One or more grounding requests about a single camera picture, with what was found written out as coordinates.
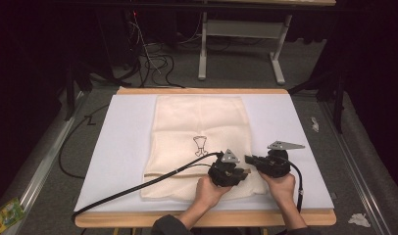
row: sleeve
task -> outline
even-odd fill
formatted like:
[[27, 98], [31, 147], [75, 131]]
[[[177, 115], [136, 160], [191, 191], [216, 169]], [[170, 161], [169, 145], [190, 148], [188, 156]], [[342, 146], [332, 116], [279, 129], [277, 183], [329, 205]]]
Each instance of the sleeve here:
[[318, 230], [314, 230], [310, 227], [293, 229], [288, 231], [288, 235], [321, 235], [321, 232]]
[[168, 214], [154, 222], [151, 235], [192, 235], [192, 233], [180, 220]]

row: gray floor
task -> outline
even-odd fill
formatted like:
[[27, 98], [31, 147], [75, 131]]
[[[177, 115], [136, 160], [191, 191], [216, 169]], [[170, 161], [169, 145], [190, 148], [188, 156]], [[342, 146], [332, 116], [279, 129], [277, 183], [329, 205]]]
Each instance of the gray floor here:
[[[174, 71], [169, 80], [186, 87], [290, 88], [309, 77], [323, 48], [323, 43], [310, 45], [305, 45], [302, 41], [286, 43], [280, 56], [286, 84], [280, 87], [274, 82], [273, 69], [268, 62], [268, 48], [273, 48], [275, 43], [263, 41], [255, 45], [246, 45], [254, 42], [255, 40], [237, 39], [221, 52], [217, 50], [225, 47], [225, 42], [219, 40], [211, 43], [210, 48], [213, 50], [208, 54], [206, 81], [197, 79], [199, 48], [195, 47], [195, 44], [179, 46], [177, 50], [151, 46], [149, 51], [151, 58], [154, 58], [155, 54], [172, 55]], [[153, 60], [153, 62], [157, 67], [160, 66], [160, 61]], [[169, 69], [170, 67], [160, 69], [161, 74], [155, 74], [156, 80], [165, 83], [164, 75]], [[134, 86], [140, 84], [138, 76], [128, 81]], [[154, 85], [151, 79], [146, 84]], [[85, 100], [75, 116], [74, 125], [77, 125], [85, 115], [108, 104], [117, 89], [118, 87], [114, 85], [94, 82], [93, 91], [84, 96]], [[333, 203], [337, 216], [335, 225], [317, 228], [323, 234], [364, 235], [390, 234], [390, 232], [398, 234], [398, 189], [376, 155], [350, 100], [345, 96], [345, 110], [342, 116], [344, 133], [336, 135], [329, 124], [327, 112], [329, 104], [318, 103], [313, 93], [313, 91], [299, 93], [293, 96], [293, 102], [327, 189], [336, 196]], [[85, 175], [106, 112], [107, 109], [103, 109], [93, 116], [92, 121], [96, 123], [95, 125], [81, 125], [65, 145], [62, 160], [65, 169], [69, 172]], [[13, 197], [20, 198], [24, 194], [41, 161], [53, 149], [54, 143], [65, 127], [64, 116], [65, 107], [27, 159], [1, 199], [1, 203]], [[318, 120], [320, 132], [312, 129], [311, 117]], [[342, 140], [349, 154], [342, 150]], [[353, 174], [353, 164], [359, 168], [361, 175]], [[57, 162], [54, 162], [18, 234], [80, 234], [82, 229], [71, 222], [71, 215], [82, 182], [81, 179], [63, 174]], [[370, 194], [365, 194], [366, 189], [370, 190]], [[368, 202], [375, 202], [379, 211], [369, 209]], [[349, 224], [348, 220], [353, 213], [366, 213], [367, 219], [373, 226], [367, 228]], [[270, 234], [275, 234], [280, 229], [282, 228], [274, 227], [269, 231]], [[113, 234], [113, 231], [112, 228], [88, 229], [84, 234]], [[148, 234], [148, 229], [143, 229], [142, 233]], [[129, 234], [129, 231], [121, 229], [119, 234]]]

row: cream fabric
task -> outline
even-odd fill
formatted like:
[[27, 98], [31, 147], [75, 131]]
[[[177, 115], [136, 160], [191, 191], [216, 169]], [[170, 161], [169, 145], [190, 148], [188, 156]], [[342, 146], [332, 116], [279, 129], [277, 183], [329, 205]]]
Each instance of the cream fabric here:
[[[144, 170], [144, 182], [157, 178], [207, 153], [230, 149], [241, 163], [251, 169], [244, 181], [224, 195], [223, 199], [243, 198], [266, 193], [266, 187], [244, 155], [251, 155], [251, 130], [239, 97], [197, 95], [160, 95], [151, 135], [151, 152]], [[143, 198], [193, 200], [196, 183], [208, 172], [216, 156], [141, 190]]]

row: table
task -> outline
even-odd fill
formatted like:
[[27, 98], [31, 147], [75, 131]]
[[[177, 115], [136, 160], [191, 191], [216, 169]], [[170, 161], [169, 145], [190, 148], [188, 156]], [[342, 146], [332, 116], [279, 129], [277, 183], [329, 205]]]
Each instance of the table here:
[[[263, 3], [263, 4], [282, 4], [282, 5], [301, 5], [301, 6], [334, 6], [335, 0], [214, 0], [212, 2], [240, 2], [240, 3]], [[283, 23], [258, 23], [242, 21], [221, 21], [208, 20], [206, 12], [202, 15], [202, 48], [199, 59], [199, 80], [206, 79], [207, 49], [206, 39], [208, 35], [217, 36], [237, 36], [270, 38], [277, 40], [274, 52], [270, 52], [275, 79], [278, 85], [285, 83], [284, 76], [279, 65], [278, 57], [284, 44], [285, 36], [290, 27], [292, 15], [287, 15]]]
[[[250, 118], [253, 154], [264, 156], [267, 153], [267, 143], [273, 142], [272, 139], [276, 137], [282, 141], [286, 141], [283, 139], [286, 138], [289, 142], [305, 145], [304, 150], [292, 154], [289, 152], [292, 162], [305, 166], [300, 167], [305, 177], [302, 215], [309, 225], [335, 223], [333, 204], [310, 145], [291, 98], [282, 89], [120, 89], [113, 97], [105, 118], [76, 211], [141, 183], [149, 153], [149, 135], [154, 114], [152, 112], [158, 94], [242, 97]], [[278, 116], [269, 115], [268, 111], [273, 111]], [[278, 131], [272, 125], [273, 122], [281, 126], [291, 126], [290, 130]], [[189, 204], [142, 200], [138, 193], [133, 193], [78, 215], [75, 224], [79, 227], [151, 227], [159, 217], [165, 214], [177, 215]], [[271, 196], [255, 195], [246, 199], [220, 202], [196, 226], [263, 227], [281, 224], [281, 214]]]

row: black device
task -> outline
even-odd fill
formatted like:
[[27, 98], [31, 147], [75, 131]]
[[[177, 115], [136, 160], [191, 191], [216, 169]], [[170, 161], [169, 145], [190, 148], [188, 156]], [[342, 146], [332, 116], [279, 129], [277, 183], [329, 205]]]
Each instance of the black device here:
[[275, 141], [268, 148], [270, 150], [267, 156], [245, 156], [245, 163], [255, 166], [257, 170], [272, 178], [280, 178], [290, 172], [290, 162], [288, 161], [286, 150], [305, 147], [303, 145]]
[[243, 168], [236, 168], [237, 163], [239, 163], [239, 159], [231, 150], [226, 150], [225, 153], [220, 152], [217, 154], [217, 160], [208, 170], [212, 182], [221, 187], [238, 185], [248, 174], [244, 173]]
[[285, 160], [288, 160], [285, 150], [269, 150], [266, 157], [245, 156], [245, 163], [272, 178], [280, 178], [290, 172], [290, 163]]

